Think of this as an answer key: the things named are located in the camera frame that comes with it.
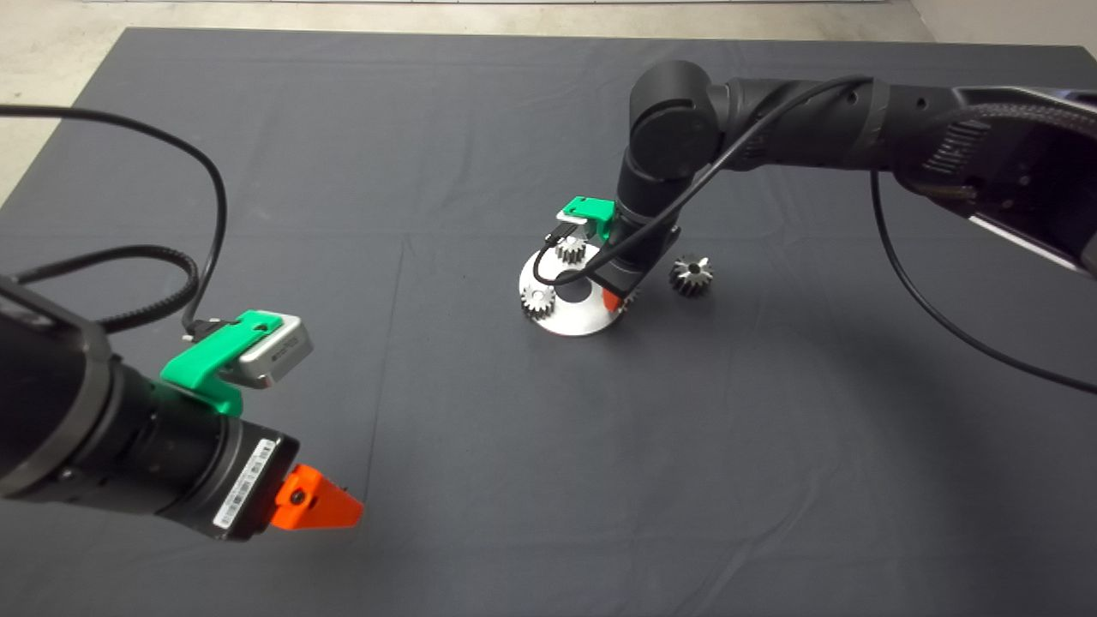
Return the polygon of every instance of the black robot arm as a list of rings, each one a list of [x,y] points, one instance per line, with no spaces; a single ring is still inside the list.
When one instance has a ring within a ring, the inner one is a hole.
[[[663,213],[728,145],[814,81],[732,79],[668,61],[630,99],[608,246]],[[891,171],[906,189],[1082,273],[1097,273],[1097,93],[852,81],[791,106],[723,168]],[[626,296],[678,237],[675,220],[590,273]]]
[[[0,277],[0,495],[156,514],[206,536],[267,528],[298,444],[144,378],[102,326]],[[230,524],[218,511],[263,445]]]

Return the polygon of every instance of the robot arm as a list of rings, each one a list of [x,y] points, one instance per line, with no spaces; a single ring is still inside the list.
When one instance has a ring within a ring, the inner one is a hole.
[[[645,72],[630,99],[630,141],[608,247],[664,212],[713,160],[811,81],[713,83],[697,65]],[[880,80],[793,106],[724,169],[761,165],[891,171],[908,190],[1056,263],[1097,274],[1097,93],[924,88]],[[595,269],[627,296],[678,237],[675,218]]]
[[[239,392],[219,381],[269,385],[307,354],[303,328],[255,311],[237,322],[154,381],[100,324],[0,277],[0,495],[155,514],[224,540],[357,523],[361,504],[307,465],[291,470],[297,440],[237,417]]]

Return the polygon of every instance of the black cloth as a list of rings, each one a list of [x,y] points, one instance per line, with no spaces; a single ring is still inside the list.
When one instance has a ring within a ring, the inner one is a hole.
[[[863,173],[724,173],[602,335],[558,338],[517,276],[576,194],[612,198],[629,89],[869,74],[1097,88],[1081,48],[126,31],[78,104],[195,143],[230,199],[200,316],[301,315],[316,350],[245,417],[367,501],[352,530],[245,545],[155,517],[0,503],[5,615],[1092,615],[1097,400],[977,355],[911,301]],[[992,345],[1097,378],[1097,285],[905,193],[926,294]],[[123,243],[202,258],[203,170],[63,123],[0,210],[0,270]],[[88,316],[156,263],[36,285]],[[155,375],[178,319],[113,337]]]

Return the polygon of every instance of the barcode label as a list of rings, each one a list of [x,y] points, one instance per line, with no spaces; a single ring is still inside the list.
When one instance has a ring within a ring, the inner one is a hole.
[[[252,486],[256,485],[256,480],[263,472],[263,468],[267,467],[267,460],[271,458],[273,452],[274,441],[270,439],[259,440],[259,444],[256,445],[256,451],[251,452],[251,458],[248,459],[248,464],[244,465],[244,469],[240,470],[240,475],[236,479],[236,483],[233,484],[233,490],[225,497],[225,503],[220,504],[217,516],[213,517],[214,525],[222,529],[228,529],[233,526],[236,515],[240,513],[240,507],[248,500],[248,494],[251,493]]]

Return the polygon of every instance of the black cable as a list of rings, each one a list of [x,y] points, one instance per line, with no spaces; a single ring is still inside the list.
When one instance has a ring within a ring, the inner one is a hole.
[[[214,165],[213,160],[206,156],[205,153],[196,148],[195,146],[184,142],[182,138],[172,135],[166,131],[157,128],[156,126],[150,126],[144,122],[134,120],[132,117],[126,117],[124,115],[118,115],[114,113],[108,113],[95,110],[87,110],[80,108],[59,108],[50,105],[4,105],[0,104],[0,116],[8,117],[59,117],[63,120],[82,120],[87,122],[99,122],[102,124],[112,124],[114,126],[121,126],[123,128],[128,128],[131,131],[136,131],[143,135],[147,135],[155,139],[159,139],[170,146],[174,146],[180,150],[194,157],[202,167],[210,173],[210,179],[213,180],[213,189],[216,198],[217,206],[217,218],[213,231],[213,242],[210,245],[210,254],[206,256],[205,263],[202,266],[202,273],[199,276],[197,287],[194,291],[194,296],[189,303],[186,303],[183,308],[182,322],[183,329],[189,334],[194,333],[194,315],[197,312],[199,303],[202,302],[202,296],[205,295],[205,290],[210,285],[210,278],[213,276],[213,270],[217,266],[217,258],[220,256],[220,247],[225,244],[225,226],[228,222],[228,197],[225,191],[225,181],[220,177],[220,171],[217,166]]]
[[[82,270],[84,268],[106,261],[113,261],[115,259],[135,258],[158,259],[160,261],[178,266],[180,270],[186,273],[186,283],[179,291],[147,306],[142,306],[140,308],[136,308],[134,311],[127,311],[125,313],[98,319],[98,323],[103,326],[103,329],[106,330],[108,334],[135,328],[137,326],[150,324],[157,319],[162,319],[163,317],[167,317],[168,315],[182,308],[183,305],[190,302],[194,298],[194,294],[197,293],[199,267],[194,263],[194,260],[191,259],[185,253],[158,245],[118,246],[108,248],[105,250],[87,253],[84,255],[78,255],[76,257],[70,257],[68,259],[24,270],[12,276],[11,279],[20,284],[29,284],[68,274],[77,270]]]
[[[767,112],[766,115],[764,115],[761,119],[758,120],[758,122],[754,123],[753,125],[750,125],[749,128],[744,131],[743,134],[739,135],[738,139],[736,139],[731,146],[728,146],[727,149],[721,153],[721,155],[716,157],[715,160],[712,161],[712,165],[710,165],[704,171],[702,171],[701,175],[698,176],[693,180],[693,182],[691,182],[690,186],[680,195],[678,195],[678,198],[675,199],[675,201],[670,203],[669,206],[667,206],[657,216],[655,216],[646,224],[644,224],[643,227],[636,229],[627,238],[621,240],[619,244],[613,245],[607,250],[599,251],[598,255],[592,257],[590,261],[588,261],[587,265],[581,270],[566,272],[564,274],[556,277],[555,279],[546,279],[542,277],[541,259],[543,259],[545,254],[548,253],[548,250],[553,247],[553,245],[546,240],[545,245],[541,247],[541,250],[538,253],[536,258],[534,258],[533,260],[533,278],[535,278],[542,284],[563,285],[570,282],[575,282],[586,277],[590,272],[593,272],[598,268],[601,268],[602,266],[609,263],[612,259],[617,258],[619,255],[627,250],[630,247],[634,246],[636,243],[649,236],[657,227],[659,227],[671,216],[677,214],[682,209],[682,206],[689,203],[689,200],[693,199],[693,195],[695,195],[698,191],[703,189],[704,186],[708,184],[709,181],[711,181],[716,176],[716,173],[719,173],[723,169],[724,165],[728,160],[738,155],[739,152],[748,143],[750,143],[751,139],[755,138],[755,136],[765,131],[770,124],[773,124],[774,122],[780,120],[781,116],[783,116],[785,113],[789,112],[789,110],[796,108],[807,102],[812,98],[817,97],[828,90],[833,90],[835,88],[841,88],[844,86],[856,87],[862,83],[868,83],[870,81],[872,81],[872,78],[864,76],[855,75],[849,77],[839,77],[837,79],[832,79],[830,81],[824,81],[823,83],[808,88],[807,90],[804,90],[803,92],[796,94],[795,97],[783,101],[781,104],[777,105],[776,108]]]
[[[907,293],[914,298],[914,301],[918,303],[918,306],[921,306],[926,313],[929,313],[930,317],[937,321],[937,323],[945,329],[952,333],[953,336],[999,362],[1060,385],[1081,390],[1082,392],[1088,392],[1089,394],[1097,394],[1097,384],[1062,375],[1047,369],[1041,369],[1040,367],[1034,367],[1027,362],[1022,362],[1008,354],[998,351],[997,349],[987,346],[983,341],[964,332],[960,326],[950,322],[948,317],[937,310],[936,306],[930,304],[929,301],[921,295],[921,292],[918,291],[918,288],[914,285],[911,277],[908,277],[906,270],[903,269],[903,265],[900,262],[898,256],[895,255],[895,247],[892,246],[891,235],[887,233],[887,223],[884,221],[883,203],[880,199],[880,173],[871,171],[869,175],[869,183],[872,189],[872,211],[875,213],[877,217],[877,229],[880,232],[880,242],[884,245],[884,253],[887,254],[887,261],[891,262],[892,269],[895,270],[895,274],[898,277],[900,282],[902,282],[903,287],[906,288]]]

